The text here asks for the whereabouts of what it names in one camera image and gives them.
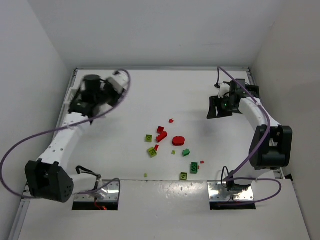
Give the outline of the small dark green lego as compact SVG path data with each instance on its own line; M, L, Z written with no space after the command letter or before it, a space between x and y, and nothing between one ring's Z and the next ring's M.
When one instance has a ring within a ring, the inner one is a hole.
M190 154L191 152L190 152L190 150L187 148L187 149L184 149L183 151L182 151L182 156L183 157L186 157L186 156L188 156L189 154Z

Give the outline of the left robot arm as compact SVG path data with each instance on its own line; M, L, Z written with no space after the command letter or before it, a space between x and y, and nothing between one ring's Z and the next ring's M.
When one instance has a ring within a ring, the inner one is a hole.
M82 166L76 174L67 173L68 163L78 142L94 120L102 117L106 106L114 108L126 94L127 81L120 71L106 79L96 74L85 75L68 102L68 110L49 147L35 161L25 166L30 195L60 203L67 202L73 194L95 196L101 186L101 175Z

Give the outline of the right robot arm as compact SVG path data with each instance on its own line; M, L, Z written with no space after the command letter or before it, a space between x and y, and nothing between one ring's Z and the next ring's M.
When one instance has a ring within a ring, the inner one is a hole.
M260 89L244 79L216 83L216 96L209 98L207 119L226 118L234 113L246 117L254 130L247 162L222 177L229 191L246 188L261 175L290 163L293 129L276 121L263 107Z

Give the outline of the white two-compartment container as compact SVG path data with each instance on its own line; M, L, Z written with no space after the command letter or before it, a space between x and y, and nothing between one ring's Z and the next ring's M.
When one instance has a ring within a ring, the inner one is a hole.
M64 105L69 106L73 98L75 97L78 89L74 87L70 87L68 89L68 92L66 94L65 100L64 100Z

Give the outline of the red oval lego piece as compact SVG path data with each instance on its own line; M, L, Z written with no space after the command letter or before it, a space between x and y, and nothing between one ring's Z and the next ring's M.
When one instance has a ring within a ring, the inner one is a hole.
M172 138L172 144L174 146L183 146L185 144L185 138L183 136L175 136Z

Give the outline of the red long lego brick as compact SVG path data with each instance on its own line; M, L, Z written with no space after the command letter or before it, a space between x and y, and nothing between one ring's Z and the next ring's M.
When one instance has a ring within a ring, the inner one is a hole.
M160 133L156 138L156 142L160 143L162 140L164 140L166 137L168 136L168 133L166 131L163 131L162 133Z

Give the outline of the green lego brick with red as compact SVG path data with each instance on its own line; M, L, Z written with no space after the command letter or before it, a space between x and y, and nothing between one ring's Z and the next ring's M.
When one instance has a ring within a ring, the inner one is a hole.
M197 174L199 170L199 165L197 162L191 162L190 164L190 173L191 174Z

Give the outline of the lime lego brick upper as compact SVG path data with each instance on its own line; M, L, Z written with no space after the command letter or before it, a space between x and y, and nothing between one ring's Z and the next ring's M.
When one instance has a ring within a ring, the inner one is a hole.
M150 135L150 134L147 134L147 135L145 136L145 141L146 141L147 143L151 143L151 142L152 142L152 139L153 139L153 136Z

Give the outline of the lime lego brick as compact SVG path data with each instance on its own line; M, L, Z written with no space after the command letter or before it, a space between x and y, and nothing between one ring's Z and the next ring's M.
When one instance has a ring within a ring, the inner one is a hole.
M146 141L147 143L151 143L151 142L152 142L152 139L153 139L153 136L150 135L150 134L147 134L147 135L145 136L145 141Z
M188 173L187 172L181 172L179 174L179 180L180 181L186 181L188 179Z
M149 155L150 158L153 158L157 155L157 151L155 150L154 147L151 147L149 149L147 149L147 153Z

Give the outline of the lime lego brick front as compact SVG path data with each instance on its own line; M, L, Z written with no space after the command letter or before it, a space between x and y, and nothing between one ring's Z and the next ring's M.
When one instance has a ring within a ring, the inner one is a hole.
M188 179L188 173L187 172L181 172L179 174L179 180L180 181L186 181Z

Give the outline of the lime lego brick lower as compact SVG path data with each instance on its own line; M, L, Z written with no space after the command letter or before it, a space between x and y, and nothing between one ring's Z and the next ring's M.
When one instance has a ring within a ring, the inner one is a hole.
M154 147L151 147L149 149L147 149L147 153L149 155L150 158L153 158L157 155L157 151L155 150Z

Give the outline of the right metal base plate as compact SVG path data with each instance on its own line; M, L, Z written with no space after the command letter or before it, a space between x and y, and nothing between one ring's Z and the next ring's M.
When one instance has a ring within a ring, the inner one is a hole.
M255 199L251 185L208 181L207 187L211 203L252 202Z

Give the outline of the metal base plate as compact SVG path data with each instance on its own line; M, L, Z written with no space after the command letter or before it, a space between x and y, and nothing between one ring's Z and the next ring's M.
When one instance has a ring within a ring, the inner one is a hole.
M251 185L208 181L207 187L211 203L252 202L255 199Z
M76 194L73 201L76 203L116 203L120 197L120 183L114 180L108 185L104 186L97 193L92 194Z

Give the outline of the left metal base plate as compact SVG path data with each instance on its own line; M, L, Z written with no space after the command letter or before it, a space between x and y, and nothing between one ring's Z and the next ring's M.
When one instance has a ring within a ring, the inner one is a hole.
M116 203L120 197L120 183L114 180L108 185L104 186L97 193L92 194L76 194L73 201L76 203Z

